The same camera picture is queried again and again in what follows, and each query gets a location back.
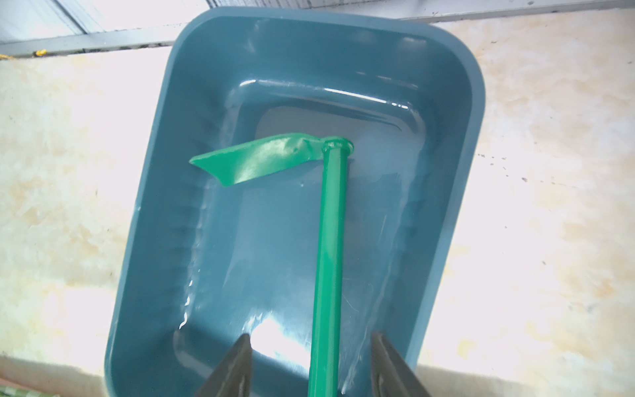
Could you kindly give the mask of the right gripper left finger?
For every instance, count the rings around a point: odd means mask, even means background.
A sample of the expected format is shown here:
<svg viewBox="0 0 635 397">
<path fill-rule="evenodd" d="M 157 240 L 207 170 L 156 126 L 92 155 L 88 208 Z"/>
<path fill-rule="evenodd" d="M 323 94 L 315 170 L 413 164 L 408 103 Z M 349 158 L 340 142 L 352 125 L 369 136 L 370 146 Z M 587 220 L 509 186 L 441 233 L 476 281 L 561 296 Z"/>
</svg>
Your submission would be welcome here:
<svg viewBox="0 0 635 397">
<path fill-rule="evenodd" d="M 250 335 L 244 333 L 197 390 L 196 397 L 249 397 L 253 375 Z"/>
</svg>

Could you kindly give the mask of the green hoe red grip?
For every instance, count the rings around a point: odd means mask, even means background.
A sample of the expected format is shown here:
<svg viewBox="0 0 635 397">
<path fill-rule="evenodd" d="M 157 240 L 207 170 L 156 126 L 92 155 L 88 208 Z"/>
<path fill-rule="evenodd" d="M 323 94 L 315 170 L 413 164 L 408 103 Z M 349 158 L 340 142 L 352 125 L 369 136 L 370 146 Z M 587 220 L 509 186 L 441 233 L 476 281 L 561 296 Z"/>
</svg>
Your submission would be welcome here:
<svg viewBox="0 0 635 397">
<path fill-rule="evenodd" d="M 191 165 L 213 175 L 224 187 L 289 170 L 306 162 L 322 161 L 310 396 L 337 395 L 348 158 L 353 151 L 353 144 L 343 137 L 318 138 L 287 133 L 190 159 Z"/>
</svg>

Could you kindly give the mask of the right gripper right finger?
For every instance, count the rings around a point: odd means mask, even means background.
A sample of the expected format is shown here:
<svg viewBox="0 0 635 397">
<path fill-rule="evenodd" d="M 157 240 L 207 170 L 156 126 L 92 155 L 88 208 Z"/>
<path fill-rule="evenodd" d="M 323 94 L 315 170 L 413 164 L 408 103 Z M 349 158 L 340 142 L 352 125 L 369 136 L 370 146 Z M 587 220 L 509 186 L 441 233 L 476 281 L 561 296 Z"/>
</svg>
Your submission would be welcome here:
<svg viewBox="0 0 635 397">
<path fill-rule="evenodd" d="M 430 397 L 385 334 L 371 337 L 371 387 L 374 397 Z"/>
</svg>

